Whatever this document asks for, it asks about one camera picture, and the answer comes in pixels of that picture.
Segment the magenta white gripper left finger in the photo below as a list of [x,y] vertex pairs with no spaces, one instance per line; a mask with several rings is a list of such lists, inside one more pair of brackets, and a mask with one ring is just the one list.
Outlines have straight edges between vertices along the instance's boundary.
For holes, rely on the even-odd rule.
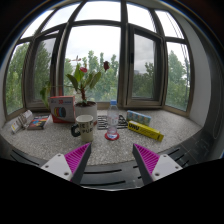
[[90,154],[91,144],[87,143],[65,155],[56,154],[42,166],[42,169],[75,184],[80,184]]

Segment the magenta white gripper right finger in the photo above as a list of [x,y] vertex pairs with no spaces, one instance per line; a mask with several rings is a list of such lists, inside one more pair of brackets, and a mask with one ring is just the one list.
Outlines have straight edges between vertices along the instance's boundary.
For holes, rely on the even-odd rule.
[[182,169],[168,154],[158,155],[138,144],[133,144],[132,153],[144,184],[149,184]]

